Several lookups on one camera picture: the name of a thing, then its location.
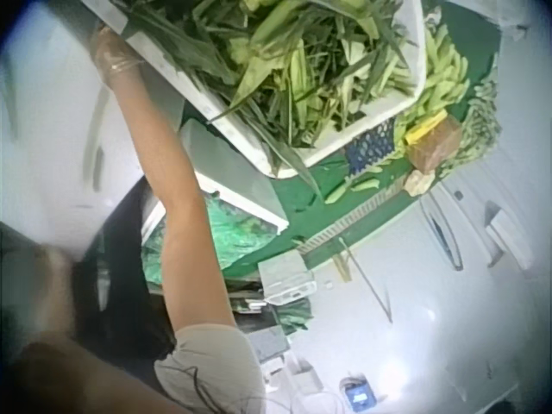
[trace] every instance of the woman's hand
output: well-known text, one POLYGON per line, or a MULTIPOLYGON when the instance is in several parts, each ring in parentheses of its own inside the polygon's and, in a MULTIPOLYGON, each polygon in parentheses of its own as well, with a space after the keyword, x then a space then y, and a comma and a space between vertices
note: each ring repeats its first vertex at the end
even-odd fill
POLYGON ((91 55, 102 80, 109 86, 117 78, 140 80, 139 64, 134 50, 110 28, 100 28, 91 41, 91 55))

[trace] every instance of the green plastic bag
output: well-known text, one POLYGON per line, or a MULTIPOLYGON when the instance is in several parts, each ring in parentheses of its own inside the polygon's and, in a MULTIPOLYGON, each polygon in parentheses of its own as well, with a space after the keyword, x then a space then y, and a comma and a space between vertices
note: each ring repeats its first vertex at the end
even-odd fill
MULTIPOLYGON (((216 257, 221 269, 230 266, 246 254, 265 247, 277 235, 276 226, 222 201, 205 195, 210 230, 216 257)), ((165 236, 165 218, 160 221, 141 250, 146 280, 161 284, 161 247, 165 236)))

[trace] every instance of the yellow label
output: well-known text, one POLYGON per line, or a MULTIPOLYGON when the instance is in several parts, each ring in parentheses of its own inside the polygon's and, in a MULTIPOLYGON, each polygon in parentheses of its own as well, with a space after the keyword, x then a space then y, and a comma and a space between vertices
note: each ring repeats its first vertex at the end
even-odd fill
POLYGON ((410 128, 405 135, 406 142, 408 145, 412 145, 430 132, 434 127, 439 125, 442 120, 444 120, 449 113, 446 110, 440 110, 431 118, 426 119, 425 121, 419 123, 418 125, 410 128))

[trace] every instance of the green tablecloth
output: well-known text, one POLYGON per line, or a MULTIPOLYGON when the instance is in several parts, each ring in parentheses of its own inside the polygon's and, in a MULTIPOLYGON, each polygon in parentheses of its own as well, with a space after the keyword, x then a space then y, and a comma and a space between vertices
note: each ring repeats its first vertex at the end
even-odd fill
MULTIPOLYGON (((442 21, 447 23, 456 49, 469 61, 467 75, 472 85, 478 83, 488 73, 492 56, 499 50, 498 28, 474 12, 451 3, 442 5, 442 21)), ((449 108, 449 111, 459 119, 465 116, 466 110, 467 99, 449 108)), ((329 193, 343 180, 348 171, 346 165, 343 155, 334 154, 320 165, 311 168, 323 194, 329 193)), ((406 160, 397 160, 386 166, 384 172, 378 175, 380 189, 385 188, 393 182, 394 178, 407 173, 410 169, 411 166, 406 160)), ((313 236, 377 192, 377 190, 350 192, 339 202, 325 205, 320 200, 311 203, 312 191, 299 178, 273 180, 273 186, 290 221, 289 228, 266 247, 245 256, 225 269, 223 272, 225 279, 247 277, 256 270, 257 263, 260 261, 294 248, 296 245, 292 239, 298 236, 304 238, 313 236)), ((355 226, 343 232, 341 237, 351 245, 380 228, 414 201, 415 198, 409 197, 405 191, 402 191, 355 226)), ((305 261, 309 268, 313 268, 341 250, 342 248, 336 242, 329 242, 307 254, 305 261)))

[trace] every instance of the brown box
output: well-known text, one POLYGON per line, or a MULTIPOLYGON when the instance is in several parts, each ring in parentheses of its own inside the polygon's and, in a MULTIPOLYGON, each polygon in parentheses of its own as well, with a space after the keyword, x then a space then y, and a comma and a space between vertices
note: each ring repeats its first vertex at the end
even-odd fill
POLYGON ((452 115, 448 115, 418 142, 409 145, 406 153, 412 165, 427 174, 456 153, 461 138, 461 124, 452 115))

